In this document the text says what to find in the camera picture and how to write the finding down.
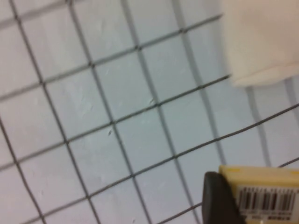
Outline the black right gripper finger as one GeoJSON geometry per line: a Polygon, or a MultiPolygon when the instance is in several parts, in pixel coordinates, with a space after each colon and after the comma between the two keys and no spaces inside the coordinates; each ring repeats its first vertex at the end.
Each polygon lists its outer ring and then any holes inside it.
{"type": "Polygon", "coordinates": [[[244,224],[229,183],[222,174],[206,172],[203,184],[202,220],[204,224],[244,224]]]}

